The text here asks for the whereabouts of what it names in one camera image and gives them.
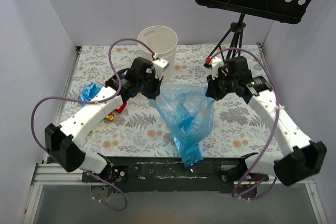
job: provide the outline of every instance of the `leaf pattern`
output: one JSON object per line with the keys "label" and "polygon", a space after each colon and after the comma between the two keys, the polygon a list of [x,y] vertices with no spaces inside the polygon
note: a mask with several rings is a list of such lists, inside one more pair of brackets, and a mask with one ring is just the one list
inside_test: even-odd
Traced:
{"label": "leaf pattern", "polygon": [[[173,77],[165,84],[207,85],[211,73],[203,67],[204,59],[214,45],[177,46]],[[259,55],[255,45],[243,46]],[[84,46],[72,79],[68,97],[77,98],[84,85],[95,82],[104,84],[113,73],[108,61],[109,46]],[[140,56],[138,46],[117,46],[112,61],[117,70],[130,67],[134,58]],[[248,54],[241,55],[254,76],[264,76],[261,67]],[[82,108],[77,103],[65,104],[61,120],[64,121]],[[171,132],[156,109],[142,95],[127,102],[121,114],[114,112],[114,120],[104,119],[81,143],[80,147],[106,156],[157,156],[176,157],[178,151]],[[240,157],[259,151],[269,138],[269,130],[258,115],[234,94],[228,94],[214,104],[214,127],[212,133],[200,142],[204,157]],[[272,141],[266,155],[280,155],[276,141]]]}

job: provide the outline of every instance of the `white wall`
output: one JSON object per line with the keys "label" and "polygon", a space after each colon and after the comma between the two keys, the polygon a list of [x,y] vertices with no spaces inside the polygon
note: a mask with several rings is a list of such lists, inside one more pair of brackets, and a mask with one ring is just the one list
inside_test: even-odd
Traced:
{"label": "white wall", "polygon": [[318,192],[336,223],[336,0],[312,0],[301,23],[275,23],[265,41],[268,67],[295,122],[328,149]]}
{"label": "white wall", "polygon": [[[165,25],[179,44],[218,42],[239,14],[199,6],[194,0],[50,0],[75,45],[109,45]],[[272,21],[246,17],[244,43],[264,41]]]}
{"label": "white wall", "polygon": [[[0,0],[0,216],[20,223],[43,151],[30,133],[38,100],[62,95],[75,48],[49,0]],[[36,130],[53,122],[58,102],[41,106]]]}

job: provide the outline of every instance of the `tripod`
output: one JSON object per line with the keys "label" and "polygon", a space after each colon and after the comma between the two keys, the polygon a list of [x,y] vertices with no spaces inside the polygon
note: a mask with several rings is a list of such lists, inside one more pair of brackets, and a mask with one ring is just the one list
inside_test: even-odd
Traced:
{"label": "tripod", "polygon": [[[214,50],[212,50],[212,52],[209,54],[209,57],[214,54],[214,52],[217,50],[218,47],[220,50],[222,49],[220,45],[231,32],[233,32],[234,34],[233,34],[230,47],[237,47],[239,43],[239,48],[241,48],[241,44],[243,42],[243,30],[246,26],[246,24],[243,22],[244,17],[245,17],[245,14],[241,13],[238,22],[231,23],[230,29],[226,32],[224,37],[219,41],[219,43],[216,45]],[[220,54],[222,55],[223,62],[225,62],[230,58],[231,54],[232,54],[232,58],[236,56],[236,50],[229,50],[227,52],[225,60],[224,60],[223,52],[221,52]]]}

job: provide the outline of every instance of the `white bucket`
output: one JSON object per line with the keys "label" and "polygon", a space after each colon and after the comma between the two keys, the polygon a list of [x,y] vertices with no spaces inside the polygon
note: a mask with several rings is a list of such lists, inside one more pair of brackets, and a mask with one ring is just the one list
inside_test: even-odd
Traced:
{"label": "white bucket", "polygon": [[[143,30],[138,40],[144,42],[159,58],[169,61],[169,68],[163,74],[163,81],[168,80],[174,70],[177,34],[172,29],[166,26],[151,26]],[[141,57],[152,60],[152,54],[141,44],[138,43],[141,49]]]}

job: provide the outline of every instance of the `crumpled blue plastic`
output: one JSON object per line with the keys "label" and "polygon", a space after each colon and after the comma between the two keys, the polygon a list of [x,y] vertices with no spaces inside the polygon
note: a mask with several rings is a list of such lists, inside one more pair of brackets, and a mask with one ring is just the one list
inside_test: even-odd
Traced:
{"label": "crumpled blue plastic", "polygon": [[205,96],[207,87],[176,84],[162,85],[152,104],[172,132],[185,167],[201,161],[198,143],[213,127],[215,100]]}
{"label": "crumpled blue plastic", "polygon": [[94,82],[92,82],[90,85],[84,86],[78,99],[81,101],[91,101],[91,99],[99,93],[101,88],[102,87],[98,87]]}

